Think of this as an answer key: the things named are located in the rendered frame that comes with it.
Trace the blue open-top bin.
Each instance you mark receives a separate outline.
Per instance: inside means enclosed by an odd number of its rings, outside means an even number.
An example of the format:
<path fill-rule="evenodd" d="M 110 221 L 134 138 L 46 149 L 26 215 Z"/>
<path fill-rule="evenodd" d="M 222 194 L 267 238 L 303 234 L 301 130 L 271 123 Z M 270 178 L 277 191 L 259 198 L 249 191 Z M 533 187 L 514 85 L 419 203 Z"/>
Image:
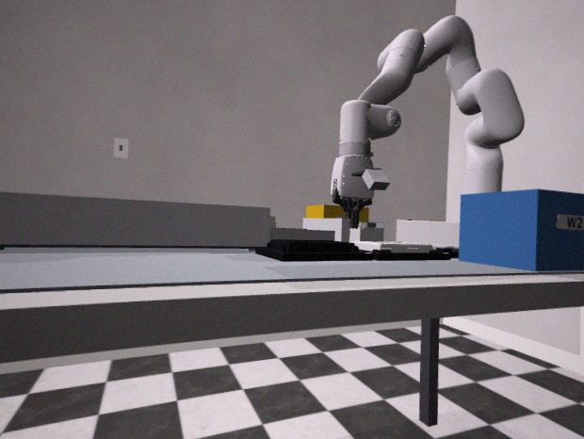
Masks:
<path fill-rule="evenodd" d="M 527 189 L 461 195 L 459 261 L 584 270 L 584 194 Z"/>

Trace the yellow open-top box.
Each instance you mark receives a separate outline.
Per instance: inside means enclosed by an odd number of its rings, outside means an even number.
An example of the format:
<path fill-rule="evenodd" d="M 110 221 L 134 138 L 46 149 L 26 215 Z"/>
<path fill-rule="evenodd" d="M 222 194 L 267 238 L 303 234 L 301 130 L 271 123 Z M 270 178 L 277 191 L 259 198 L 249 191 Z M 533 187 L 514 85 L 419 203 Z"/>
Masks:
<path fill-rule="evenodd" d="M 344 212 L 341 205 L 308 205 L 306 206 L 307 219 L 344 219 Z M 359 212 L 359 221 L 368 221 L 369 207 L 364 207 Z"/>

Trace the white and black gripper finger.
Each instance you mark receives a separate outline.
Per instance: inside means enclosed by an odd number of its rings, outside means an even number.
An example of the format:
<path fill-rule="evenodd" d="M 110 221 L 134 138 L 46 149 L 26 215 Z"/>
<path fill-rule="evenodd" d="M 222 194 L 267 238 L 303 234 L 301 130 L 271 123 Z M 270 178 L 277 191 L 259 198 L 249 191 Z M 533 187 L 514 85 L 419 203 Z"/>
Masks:
<path fill-rule="evenodd" d="M 342 206 L 344 212 L 346 212 L 345 219 L 350 219 L 349 228 L 355 228 L 355 212 L 353 212 L 353 201 L 352 199 L 340 198 L 337 190 L 337 184 L 333 194 L 333 203 L 337 203 Z"/>
<path fill-rule="evenodd" d="M 353 229 L 358 229 L 359 212 L 361 212 L 365 206 L 371 205 L 371 204 L 372 204 L 372 199 L 370 199 L 370 200 L 353 199 L 353 212 L 355 212 L 355 228 L 353 228 Z"/>

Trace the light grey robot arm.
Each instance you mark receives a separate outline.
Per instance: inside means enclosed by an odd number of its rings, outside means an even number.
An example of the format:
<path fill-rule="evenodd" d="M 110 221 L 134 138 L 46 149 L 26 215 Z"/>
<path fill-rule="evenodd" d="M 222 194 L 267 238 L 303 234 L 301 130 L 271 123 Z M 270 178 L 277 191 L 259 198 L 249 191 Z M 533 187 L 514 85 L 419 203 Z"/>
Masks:
<path fill-rule="evenodd" d="M 392 136 L 401 125 L 399 113 L 387 104 L 411 85 L 415 73 L 424 72 L 445 54 L 446 77 L 459 110 L 483 116 L 464 134 L 464 194 L 501 192 L 500 144 L 522 133 L 524 113 L 509 76 L 497 68 L 481 70 L 471 27 L 456 15 L 445 17 L 424 35 L 406 30 L 381 52 L 380 75 L 358 100 L 342 105 L 339 156 L 373 156 L 371 140 Z"/>

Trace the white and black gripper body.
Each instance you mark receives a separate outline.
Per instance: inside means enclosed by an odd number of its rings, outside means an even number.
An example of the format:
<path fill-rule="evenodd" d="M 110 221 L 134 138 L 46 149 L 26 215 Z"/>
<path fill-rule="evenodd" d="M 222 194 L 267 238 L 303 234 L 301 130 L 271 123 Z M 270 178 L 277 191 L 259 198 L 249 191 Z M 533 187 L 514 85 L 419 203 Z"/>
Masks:
<path fill-rule="evenodd" d="M 361 157 L 362 156 L 362 157 Z M 362 176 L 351 176 L 352 173 L 373 168 L 372 159 L 365 154 L 344 154 L 335 159 L 331 184 L 331 196 L 336 188 L 340 198 L 370 200 L 374 190 L 368 189 Z"/>

